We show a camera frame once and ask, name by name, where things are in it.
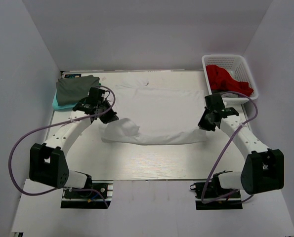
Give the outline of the red t-shirt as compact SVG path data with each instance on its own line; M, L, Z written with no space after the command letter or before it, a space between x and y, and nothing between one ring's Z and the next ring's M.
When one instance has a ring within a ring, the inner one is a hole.
M211 91L235 91L246 96L251 96L254 92L248 82L234 80L224 68L217 65L207 65L206 72Z

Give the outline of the white t-shirt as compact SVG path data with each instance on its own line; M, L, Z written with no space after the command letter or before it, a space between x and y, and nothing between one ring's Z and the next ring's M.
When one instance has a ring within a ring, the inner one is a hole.
M203 142L198 128L204 113L204 92L150 87L146 81L115 85L118 120L100 124L104 142L137 145L184 145Z

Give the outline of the white plastic basket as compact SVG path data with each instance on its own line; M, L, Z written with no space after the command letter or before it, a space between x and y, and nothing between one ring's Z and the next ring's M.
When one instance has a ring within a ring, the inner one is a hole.
M206 66L216 65L220 68L225 69L230 74L232 79L238 82L247 82L249 84L249 87L253 89L253 93L251 94L250 98L252 100L256 100L258 98L258 89L254 82L249 66L243 56L235 54L204 55L202 57L202 65L209 95L212 94L212 90L209 83Z

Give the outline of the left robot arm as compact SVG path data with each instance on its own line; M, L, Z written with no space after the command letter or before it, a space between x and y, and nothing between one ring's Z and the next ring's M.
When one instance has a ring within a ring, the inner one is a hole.
M30 149L29 178L53 188L71 188L82 197L92 194L91 176L68 168L66 156L78 137L94 120L107 124L117 121L113 111L114 103L107 98L115 98L114 92L105 87L92 87L88 96L73 108L66 121L57 123L59 129L42 144L35 143Z

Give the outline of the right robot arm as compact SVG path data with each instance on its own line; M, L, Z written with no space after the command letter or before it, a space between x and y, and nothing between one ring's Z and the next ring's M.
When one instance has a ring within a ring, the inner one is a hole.
M226 107L219 93L205 97L205 110L198 123L204 131L220 129L229 140L218 156L219 163L230 144L234 144L245 159L242 171L223 171L216 173L213 165L201 194L205 197L207 189L218 198L226 198L234 192L245 191L249 195L280 190L284 187L284 155L279 149L271 149L263 144L242 121L239 112Z

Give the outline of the blue sticker label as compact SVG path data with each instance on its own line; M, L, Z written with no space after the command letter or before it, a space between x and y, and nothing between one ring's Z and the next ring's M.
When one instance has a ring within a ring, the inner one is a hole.
M81 76L81 74L65 74L64 78L79 78Z

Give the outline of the grey folded t-shirt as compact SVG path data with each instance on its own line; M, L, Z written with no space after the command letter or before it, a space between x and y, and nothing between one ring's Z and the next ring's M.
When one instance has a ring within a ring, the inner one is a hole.
M99 86L100 78L92 75L59 79L56 82L56 100L59 106L75 104L87 97L91 87Z

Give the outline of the teal folded t-shirt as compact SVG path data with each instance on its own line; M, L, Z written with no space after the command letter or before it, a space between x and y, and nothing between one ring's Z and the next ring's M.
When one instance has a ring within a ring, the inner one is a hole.
M90 85L68 85L58 87L52 102L53 109L58 111L73 108L81 99L88 96L91 87L100 85L101 83L98 82Z

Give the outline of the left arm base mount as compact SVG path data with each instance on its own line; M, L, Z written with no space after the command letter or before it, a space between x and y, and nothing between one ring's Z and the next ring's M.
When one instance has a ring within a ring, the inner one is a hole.
M63 190L61 199L62 209L108 209L113 196L113 181L93 181L95 191L73 191L72 188Z

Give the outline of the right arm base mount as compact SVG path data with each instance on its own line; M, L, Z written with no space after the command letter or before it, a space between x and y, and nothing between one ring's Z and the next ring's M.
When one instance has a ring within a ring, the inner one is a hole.
M196 182L190 185L190 190L195 193L195 205L196 210L241 210L243 205L241 204L241 194L239 191L231 195L227 195L216 201L204 204L201 201L202 191L204 189L205 182ZM207 190L205 192L204 201L215 199L219 196L226 195L231 192L231 189L216 189L211 182L209 182Z

